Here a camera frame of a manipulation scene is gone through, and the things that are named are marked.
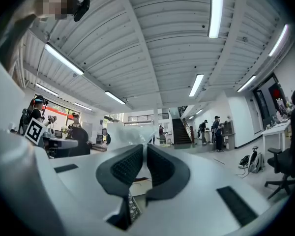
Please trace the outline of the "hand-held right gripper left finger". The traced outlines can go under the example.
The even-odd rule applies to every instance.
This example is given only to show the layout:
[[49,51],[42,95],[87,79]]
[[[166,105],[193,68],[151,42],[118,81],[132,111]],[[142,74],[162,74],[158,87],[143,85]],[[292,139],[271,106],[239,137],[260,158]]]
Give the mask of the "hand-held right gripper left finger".
[[105,192],[121,198],[121,208],[107,222],[126,230],[131,224],[129,189],[143,165],[143,145],[126,146],[125,151],[104,161],[96,178]]

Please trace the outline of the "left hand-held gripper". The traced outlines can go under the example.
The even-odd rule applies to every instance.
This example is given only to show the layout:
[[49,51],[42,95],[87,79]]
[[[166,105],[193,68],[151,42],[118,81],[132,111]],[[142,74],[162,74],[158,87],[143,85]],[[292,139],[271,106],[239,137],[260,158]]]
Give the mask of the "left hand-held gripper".
[[35,147],[40,147],[46,151],[47,156],[50,155],[50,132],[48,128],[41,122],[32,118],[25,131],[25,137]]

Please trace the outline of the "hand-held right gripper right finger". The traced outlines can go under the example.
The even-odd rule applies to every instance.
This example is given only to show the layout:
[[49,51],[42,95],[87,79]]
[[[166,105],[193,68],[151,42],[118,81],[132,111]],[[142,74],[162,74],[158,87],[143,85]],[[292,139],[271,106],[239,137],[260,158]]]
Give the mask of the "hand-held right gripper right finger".
[[190,180],[190,169],[185,162],[149,144],[147,168],[152,188],[146,193],[146,204],[169,200],[179,194]]

